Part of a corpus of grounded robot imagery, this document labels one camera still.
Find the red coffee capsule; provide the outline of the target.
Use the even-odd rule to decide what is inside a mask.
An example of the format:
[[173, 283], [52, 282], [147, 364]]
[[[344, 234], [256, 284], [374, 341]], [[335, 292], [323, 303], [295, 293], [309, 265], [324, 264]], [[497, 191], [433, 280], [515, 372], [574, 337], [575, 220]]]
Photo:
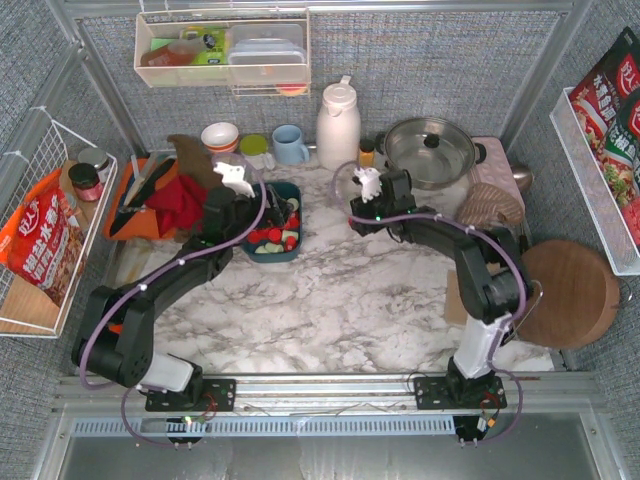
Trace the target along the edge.
[[268, 232], [268, 239], [272, 243], [280, 243], [282, 240], [282, 230], [278, 228], [272, 228]]
[[298, 241], [294, 237], [288, 237], [285, 241], [285, 250], [294, 250], [298, 245]]

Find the steel ladle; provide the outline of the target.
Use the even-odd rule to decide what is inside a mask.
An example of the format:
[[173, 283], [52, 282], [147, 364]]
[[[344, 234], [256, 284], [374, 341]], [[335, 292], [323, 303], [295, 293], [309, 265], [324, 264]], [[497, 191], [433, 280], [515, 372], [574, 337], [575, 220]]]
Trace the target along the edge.
[[535, 179], [534, 173], [522, 164], [511, 165], [511, 172], [518, 190], [521, 193], [528, 192]]

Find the green snack packet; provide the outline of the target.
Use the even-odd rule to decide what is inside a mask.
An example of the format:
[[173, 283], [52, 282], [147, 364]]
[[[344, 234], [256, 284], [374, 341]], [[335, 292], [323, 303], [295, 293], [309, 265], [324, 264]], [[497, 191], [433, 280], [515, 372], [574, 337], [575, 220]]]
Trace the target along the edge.
[[227, 63], [228, 34], [224, 28], [189, 26], [180, 32], [180, 39], [193, 40], [208, 36], [207, 48], [198, 53], [192, 65], [223, 65]]

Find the white orange striped bowl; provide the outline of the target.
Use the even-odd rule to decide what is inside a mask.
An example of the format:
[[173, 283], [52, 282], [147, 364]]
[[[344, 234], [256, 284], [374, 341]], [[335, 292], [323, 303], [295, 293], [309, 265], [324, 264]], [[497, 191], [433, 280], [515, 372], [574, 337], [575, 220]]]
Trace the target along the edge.
[[239, 145], [239, 130], [229, 122], [207, 126], [200, 136], [205, 148], [212, 154], [235, 152]]

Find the clear plastic food container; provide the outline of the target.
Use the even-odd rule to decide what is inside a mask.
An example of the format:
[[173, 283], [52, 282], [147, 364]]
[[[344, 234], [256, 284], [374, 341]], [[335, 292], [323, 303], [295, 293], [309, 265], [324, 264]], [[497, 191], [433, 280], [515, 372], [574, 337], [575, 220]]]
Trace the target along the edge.
[[303, 28], [295, 23], [235, 25], [229, 30], [227, 63], [238, 85], [306, 81]]

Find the right white mesh basket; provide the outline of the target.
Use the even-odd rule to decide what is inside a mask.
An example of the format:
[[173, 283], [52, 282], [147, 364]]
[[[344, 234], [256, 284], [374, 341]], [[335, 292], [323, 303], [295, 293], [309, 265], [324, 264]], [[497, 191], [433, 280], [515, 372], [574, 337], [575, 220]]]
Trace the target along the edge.
[[571, 90], [571, 87], [562, 90], [549, 118], [613, 273], [618, 277], [638, 276], [639, 250], [571, 107]]

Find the green coffee capsule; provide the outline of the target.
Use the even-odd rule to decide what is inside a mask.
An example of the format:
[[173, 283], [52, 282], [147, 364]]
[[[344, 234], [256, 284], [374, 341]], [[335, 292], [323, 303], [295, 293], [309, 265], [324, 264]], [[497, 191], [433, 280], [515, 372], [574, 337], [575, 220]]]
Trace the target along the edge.
[[299, 233], [292, 230], [283, 230], [281, 240], [286, 243], [290, 238], [293, 238], [295, 241], [297, 241], [299, 239]]
[[297, 211], [299, 209], [300, 203], [296, 198], [289, 198], [287, 200], [287, 203], [292, 207], [294, 211]]
[[276, 244], [273, 242], [266, 243], [264, 248], [269, 253], [282, 253], [284, 251], [284, 246], [282, 244]]

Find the brown cloth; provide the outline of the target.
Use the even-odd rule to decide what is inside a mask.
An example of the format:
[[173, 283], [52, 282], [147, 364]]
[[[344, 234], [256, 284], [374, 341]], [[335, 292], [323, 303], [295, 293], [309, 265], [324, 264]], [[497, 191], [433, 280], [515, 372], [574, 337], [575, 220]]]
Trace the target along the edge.
[[180, 174], [191, 177], [206, 190], [220, 185], [220, 176], [213, 170], [211, 157], [197, 138], [171, 134], [167, 136], [167, 141], [176, 150]]

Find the brown cardboard square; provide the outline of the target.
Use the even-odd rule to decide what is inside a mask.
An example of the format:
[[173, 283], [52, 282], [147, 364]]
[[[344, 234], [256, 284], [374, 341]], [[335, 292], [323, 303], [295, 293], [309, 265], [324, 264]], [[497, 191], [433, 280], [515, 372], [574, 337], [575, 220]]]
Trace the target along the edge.
[[458, 278], [453, 270], [447, 272], [444, 319], [447, 324], [460, 328], [466, 325], [468, 319], [468, 312], [461, 299]]

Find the steel pot with lid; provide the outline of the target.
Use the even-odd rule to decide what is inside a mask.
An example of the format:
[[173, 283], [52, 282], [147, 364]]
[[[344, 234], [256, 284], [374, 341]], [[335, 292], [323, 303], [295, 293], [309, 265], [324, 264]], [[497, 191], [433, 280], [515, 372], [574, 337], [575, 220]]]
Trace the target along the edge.
[[389, 170], [407, 170], [415, 188], [441, 190], [467, 175], [487, 158], [484, 145], [454, 123], [436, 117], [395, 124], [375, 139]]

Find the white wall basket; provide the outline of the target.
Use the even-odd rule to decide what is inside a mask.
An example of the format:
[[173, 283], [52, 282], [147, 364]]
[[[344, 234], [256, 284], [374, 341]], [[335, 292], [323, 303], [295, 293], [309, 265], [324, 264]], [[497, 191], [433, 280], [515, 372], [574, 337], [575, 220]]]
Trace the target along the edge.
[[[277, 95], [281, 89], [306, 87], [311, 82], [310, 15], [306, 9], [221, 9], [173, 10], [140, 13], [136, 16], [134, 70], [152, 88], [228, 86], [238, 95]], [[306, 49], [306, 81], [271, 85], [238, 85], [230, 75], [230, 65], [180, 65], [152, 67], [142, 64], [144, 54], [180, 39], [180, 32], [192, 25], [224, 28], [228, 34], [235, 25], [295, 23], [303, 28]]]

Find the striped pink cloth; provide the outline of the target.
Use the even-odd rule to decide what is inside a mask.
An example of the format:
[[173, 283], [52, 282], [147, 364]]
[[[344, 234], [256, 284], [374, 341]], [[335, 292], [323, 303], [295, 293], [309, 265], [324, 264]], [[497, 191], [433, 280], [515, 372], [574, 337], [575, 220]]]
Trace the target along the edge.
[[482, 229], [515, 226], [524, 218], [524, 207], [516, 198], [488, 183], [473, 184], [455, 214], [459, 223]]

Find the orange tray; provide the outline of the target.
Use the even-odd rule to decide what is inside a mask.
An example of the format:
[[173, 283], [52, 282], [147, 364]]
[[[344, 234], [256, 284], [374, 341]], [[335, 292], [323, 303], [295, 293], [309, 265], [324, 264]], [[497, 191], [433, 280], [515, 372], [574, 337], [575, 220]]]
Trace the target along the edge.
[[[102, 235], [111, 241], [127, 241], [134, 238], [146, 240], [173, 239], [177, 229], [171, 228], [161, 234], [158, 229], [156, 212], [153, 209], [147, 209], [144, 205], [130, 207], [125, 202], [134, 180], [133, 163], [130, 162], [124, 169], [124, 174], [115, 189], [111, 207], [102, 227]], [[116, 233], [112, 233], [111, 227], [114, 221], [121, 217], [125, 217], [126, 222]]]

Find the red seasoning packet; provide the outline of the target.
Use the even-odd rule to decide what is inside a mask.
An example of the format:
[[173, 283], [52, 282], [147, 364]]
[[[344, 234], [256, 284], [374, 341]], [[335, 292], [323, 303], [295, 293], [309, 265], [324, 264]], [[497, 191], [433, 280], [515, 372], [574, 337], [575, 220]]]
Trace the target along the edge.
[[633, 242], [639, 243], [639, 39], [625, 27], [569, 94]]

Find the black knife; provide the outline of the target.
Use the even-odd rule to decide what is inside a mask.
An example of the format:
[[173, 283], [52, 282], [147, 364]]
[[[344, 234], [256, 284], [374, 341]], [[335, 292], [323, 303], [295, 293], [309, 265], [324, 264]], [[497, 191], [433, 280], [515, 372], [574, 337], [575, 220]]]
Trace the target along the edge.
[[[145, 206], [147, 199], [174, 179], [178, 171], [177, 160], [168, 155], [138, 158], [131, 162], [135, 180], [125, 199], [130, 207]], [[116, 233], [125, 222], [125, 217], [116, 219], [111, 232]]]

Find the orange seasoning bag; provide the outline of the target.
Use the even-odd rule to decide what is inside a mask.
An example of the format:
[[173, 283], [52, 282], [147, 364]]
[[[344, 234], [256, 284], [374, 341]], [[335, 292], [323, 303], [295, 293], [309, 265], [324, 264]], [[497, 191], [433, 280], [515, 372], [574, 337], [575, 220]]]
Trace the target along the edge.
[[82, 229], [68, 217], [62, 171], [41, 179], [1, 230], [1, 264], [61, 306], [84, 245]]

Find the teal storage basket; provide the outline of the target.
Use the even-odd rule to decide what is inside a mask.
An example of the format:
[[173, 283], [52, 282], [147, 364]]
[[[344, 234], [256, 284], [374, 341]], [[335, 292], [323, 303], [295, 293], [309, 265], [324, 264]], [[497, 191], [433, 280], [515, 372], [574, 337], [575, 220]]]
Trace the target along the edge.
[[[291, 182], [284, 181], [275, 181], [275, 182], [267, 182], [271, 183], [275, 186], [277, 192], [283, 196], [286, 200], [289, 198], [296, 198], [300, 205], [297, 211], [289, 217], [289, 220], [285, 223], [283, 227], [264, 227], [258, 228], [256, 227], [244, 240], [242, 244], [242, 250], [249, 256], [249, 258], [256, 262], [262, 264], [274, 264], [274, 263], [286, 263], [294, 260], [300, 250], [302, 244], [302, 196], [301, 191], [298, 186]], [[292, 230], [297, 231], [299, 233], [298, 245], [294, 250], [286, 251], [285, 243], [281, 240], [280, 243], [284, 246], [284, 251], [282, 253], [269, 253], [265, 250], [264, 245], [269, 241], [268, 232], [272, 228], [278, 228], [283, 230]]]

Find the white thermos jug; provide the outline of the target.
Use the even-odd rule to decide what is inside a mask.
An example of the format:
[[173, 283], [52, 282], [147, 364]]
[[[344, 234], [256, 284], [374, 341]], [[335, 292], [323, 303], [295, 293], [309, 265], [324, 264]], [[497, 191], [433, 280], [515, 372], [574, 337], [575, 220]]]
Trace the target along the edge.
[[335, 171], [342, 164], [358, 157], [361, 118], [357, 93], [344, 75], [337, 83], [327, 86], [317, 116], [316, 152], [320, 165]]

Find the round wooden cutting board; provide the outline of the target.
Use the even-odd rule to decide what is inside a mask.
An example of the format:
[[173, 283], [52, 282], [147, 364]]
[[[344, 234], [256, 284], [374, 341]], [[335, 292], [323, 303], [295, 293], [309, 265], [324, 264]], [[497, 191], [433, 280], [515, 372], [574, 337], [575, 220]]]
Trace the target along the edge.
[[608, 262], [595, 250], [567, 240], [539, 243], [522, 255], [540, 285], [518, 336], [554, 349], [578, 349], [601, 338], [612, 325], [620, 287]]

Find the dark lid jar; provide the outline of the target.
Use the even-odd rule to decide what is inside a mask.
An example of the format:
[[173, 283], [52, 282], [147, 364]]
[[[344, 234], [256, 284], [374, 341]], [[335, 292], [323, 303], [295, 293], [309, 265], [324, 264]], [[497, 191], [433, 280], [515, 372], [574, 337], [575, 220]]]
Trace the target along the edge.
[[94, 166], [87, 163], [74, 163], [68, 170], [68, 177], [80, 200], [96, 202], [101, 198], [103, 185]]

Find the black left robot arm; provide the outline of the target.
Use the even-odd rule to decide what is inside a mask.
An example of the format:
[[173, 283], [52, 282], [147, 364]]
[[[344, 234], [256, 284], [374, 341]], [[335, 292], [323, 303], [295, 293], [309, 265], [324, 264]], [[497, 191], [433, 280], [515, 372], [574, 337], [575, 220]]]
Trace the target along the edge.
[[218, 276], [236, 245], [253, 252], [250, 233], [298, 229], [298, 186], [268, 182], [253, 189], [251, 197], [228, 187], [210, 190], [202, 219], [171, 260], [123, 287], [92, 291], [71, 354], [82, 374], [92, 372], [123, 387], [197, 390], [196, 365], [155, 351], [154, 324], [177, 300]]

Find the aluminium front rail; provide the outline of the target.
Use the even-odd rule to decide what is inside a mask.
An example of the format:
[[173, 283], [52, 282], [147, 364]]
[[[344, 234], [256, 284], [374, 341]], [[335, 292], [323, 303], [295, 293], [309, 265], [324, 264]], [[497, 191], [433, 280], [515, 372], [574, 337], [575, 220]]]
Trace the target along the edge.
[[[347, 415], [418, 414], [414, 384], [435, 385], [437, 373], [386, 374], [230, 374], [232, 394], [224, 406], [231, 411], [204, 407], [206, 419], [231, 416], [312, 417]], [[523, 392], [522, 412], [606, 413], [610, 410], [594, 376], [587, 372], [517, 372], [516, 379], [502, 379], [508, 406], [518, 405], [518, 388]], [[87, 390], [77, 377], [59, 381], [51, 412], [68, 416], [116, 416], [125, 389], [111, 386]]]

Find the red cloth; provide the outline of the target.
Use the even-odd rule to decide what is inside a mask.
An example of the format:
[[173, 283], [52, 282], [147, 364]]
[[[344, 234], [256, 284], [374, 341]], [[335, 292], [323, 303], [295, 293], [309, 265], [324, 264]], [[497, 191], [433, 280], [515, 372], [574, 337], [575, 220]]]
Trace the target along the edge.
[[154, 211], [158, 233], [191, 230], [204, 215], [208, 191], [188, 175], [178, 175], [153, 193], [145, 206]]

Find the green lid white cup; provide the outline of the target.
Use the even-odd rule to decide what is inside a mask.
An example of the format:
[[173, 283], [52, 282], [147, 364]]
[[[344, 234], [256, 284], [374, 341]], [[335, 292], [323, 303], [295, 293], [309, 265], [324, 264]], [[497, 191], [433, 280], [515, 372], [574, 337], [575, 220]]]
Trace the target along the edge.
[[262, 135], [244, 136], [240, 140], [239, 150], [256, 170], [273, 170], [276, 166], [275, 159], [269, 152], [267, 139]]

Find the orange spice bottle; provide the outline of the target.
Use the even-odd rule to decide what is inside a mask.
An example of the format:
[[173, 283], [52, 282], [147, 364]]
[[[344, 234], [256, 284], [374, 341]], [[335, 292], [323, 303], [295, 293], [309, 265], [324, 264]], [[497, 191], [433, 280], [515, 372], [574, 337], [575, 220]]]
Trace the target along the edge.
[[361, 139], [359, 142], [358, 163], [361, 168], [373, 168], [376, 145], [373, 140]]

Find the pink egg tray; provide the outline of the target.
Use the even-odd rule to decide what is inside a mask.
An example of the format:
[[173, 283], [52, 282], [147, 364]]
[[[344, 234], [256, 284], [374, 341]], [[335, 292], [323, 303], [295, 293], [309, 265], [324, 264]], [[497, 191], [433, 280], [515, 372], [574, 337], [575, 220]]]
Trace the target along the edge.
[[472, 184], [486, 183], [498, 187], [512, 196], [521, 206], [524, 206], [522, 195], [500, 140], [495, 137], [473, 137], [472, 140], [485, 148], [486, 158], [471, 169], [470, 182]]

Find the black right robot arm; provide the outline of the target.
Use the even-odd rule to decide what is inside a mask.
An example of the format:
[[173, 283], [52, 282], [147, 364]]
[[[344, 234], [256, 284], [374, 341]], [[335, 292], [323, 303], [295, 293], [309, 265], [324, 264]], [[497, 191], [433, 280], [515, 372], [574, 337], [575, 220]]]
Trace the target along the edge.
[[470, 319], [445, 382], [457, 404], [488, 391], [495, 379], [494, 354], [532, 293], [511, 234], [417, 207], [406, 170], [381, 173], [357, 167], [353, 181], [361, 193], [350, 201], [349, 224], [359, 235], [386, 230], [398, 242], [428, 247], [454, 261], [460, 299]]

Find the light blue mug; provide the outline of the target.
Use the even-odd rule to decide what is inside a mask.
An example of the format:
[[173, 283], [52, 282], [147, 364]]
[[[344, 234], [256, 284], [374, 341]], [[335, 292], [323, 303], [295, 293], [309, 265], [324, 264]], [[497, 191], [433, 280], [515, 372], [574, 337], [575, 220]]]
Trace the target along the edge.
[[272, 133], [274, 157], [282, 165], [299, 165], [310, 160], [302, 130], [295, 125], [281, 125]]

